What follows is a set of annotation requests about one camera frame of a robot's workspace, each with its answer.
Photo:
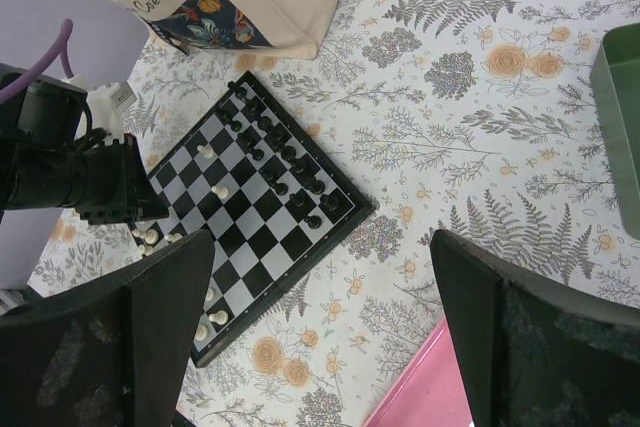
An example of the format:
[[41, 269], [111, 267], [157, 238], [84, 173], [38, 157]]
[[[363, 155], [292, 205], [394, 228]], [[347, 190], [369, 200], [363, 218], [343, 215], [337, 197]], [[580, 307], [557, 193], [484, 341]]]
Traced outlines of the black white chess board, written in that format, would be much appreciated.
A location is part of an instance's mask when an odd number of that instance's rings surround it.
[[208, 292], [191, 358], [204, 367], [374, 208], [251, 73], [150, 172], [166, 218], [133, 222], [138, 245], [207, 230]]

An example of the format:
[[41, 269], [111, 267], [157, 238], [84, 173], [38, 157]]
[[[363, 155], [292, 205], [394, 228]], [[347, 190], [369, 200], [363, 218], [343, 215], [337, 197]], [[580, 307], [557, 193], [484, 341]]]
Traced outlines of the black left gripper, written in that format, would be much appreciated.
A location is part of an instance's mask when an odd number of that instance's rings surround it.
[[24, 69], [1, 67], [1, 210], [65, 208], [91, 225], [167, 217], [137, 139], [106, 144], [91, 129], [87, 93]]

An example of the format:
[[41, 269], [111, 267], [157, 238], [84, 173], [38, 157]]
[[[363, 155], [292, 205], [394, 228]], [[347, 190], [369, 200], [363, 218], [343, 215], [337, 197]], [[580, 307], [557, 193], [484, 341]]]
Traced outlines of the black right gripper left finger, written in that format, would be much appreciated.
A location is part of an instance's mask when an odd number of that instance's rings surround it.
[[213, 260], [199, 230], [3, 315], [2, 425], [171, 425]]

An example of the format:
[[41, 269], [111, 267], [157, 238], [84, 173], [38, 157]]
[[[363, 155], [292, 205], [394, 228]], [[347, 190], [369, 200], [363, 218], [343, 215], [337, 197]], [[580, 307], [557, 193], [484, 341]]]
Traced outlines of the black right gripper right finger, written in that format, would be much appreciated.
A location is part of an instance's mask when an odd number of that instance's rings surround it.
[[507, 262], [450, 230], [430, 242], [478, 426], [636, 426], [639, 311]]

